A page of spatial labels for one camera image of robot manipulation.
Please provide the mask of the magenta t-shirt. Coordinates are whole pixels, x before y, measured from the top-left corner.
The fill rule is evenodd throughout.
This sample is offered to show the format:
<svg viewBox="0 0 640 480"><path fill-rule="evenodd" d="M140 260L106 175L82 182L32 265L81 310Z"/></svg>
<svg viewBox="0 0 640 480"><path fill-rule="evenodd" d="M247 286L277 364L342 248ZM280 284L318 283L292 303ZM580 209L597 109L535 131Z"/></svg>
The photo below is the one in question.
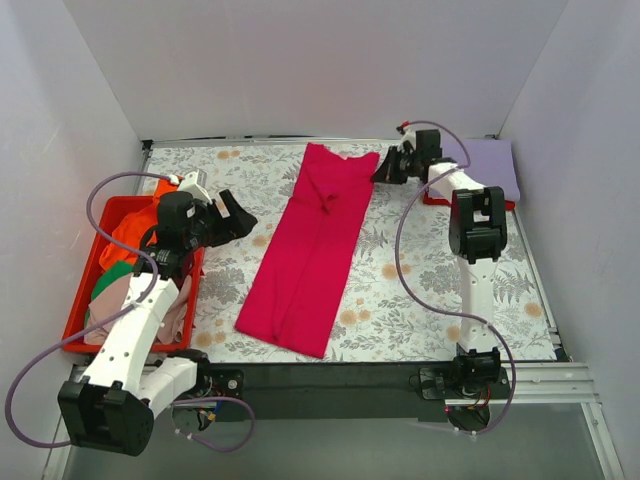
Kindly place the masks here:
<svg viewBox="0 0 640 480"><path fill-rule="evenodd" d="M379 162L308 144L293 193L235 328L266 343L324 357Z"/></svg>

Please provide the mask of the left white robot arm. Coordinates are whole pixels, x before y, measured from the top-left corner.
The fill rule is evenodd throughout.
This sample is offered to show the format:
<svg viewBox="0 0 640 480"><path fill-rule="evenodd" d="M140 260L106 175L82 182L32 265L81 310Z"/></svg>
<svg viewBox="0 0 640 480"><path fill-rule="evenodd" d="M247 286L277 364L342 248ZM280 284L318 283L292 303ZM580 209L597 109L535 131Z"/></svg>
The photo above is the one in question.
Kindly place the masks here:
<svg viewBox="0 0 640 480"><path fill-rule="evenodd" d="M212 392L210 363L197 350L170 354L150 374L143 370L195 253L243 238L257 223L229 190L220 197L225 214L207 196L188 191L160 197L157 221L139 242L124 314L112 321L83 376L64 382L58 393L72 445L137 456L160 413L174 402L200 400Z"/></svg>

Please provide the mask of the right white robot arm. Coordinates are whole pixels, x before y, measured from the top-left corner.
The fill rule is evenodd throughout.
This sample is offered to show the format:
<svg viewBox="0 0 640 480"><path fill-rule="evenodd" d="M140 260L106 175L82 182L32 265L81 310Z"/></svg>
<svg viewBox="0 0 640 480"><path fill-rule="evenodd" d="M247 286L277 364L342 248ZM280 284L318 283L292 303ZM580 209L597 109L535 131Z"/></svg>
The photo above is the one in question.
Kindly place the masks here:
<svg viewBox="0 0 640 480"><path fill-rule="evenodd" d="M502 361L513 355L494 320L494 280L507 245L506 200L498 186L485 186L466 172L471 159L458 163L443 153L446 127L430 121L398 126L400 142L372 175L379 184L421 181L420 191L435 190L450 206L449 246L461 283L460 334L452 361L426 370L420 385L428 398L455 393L486 401L491 387L504 382Z"/></svg>

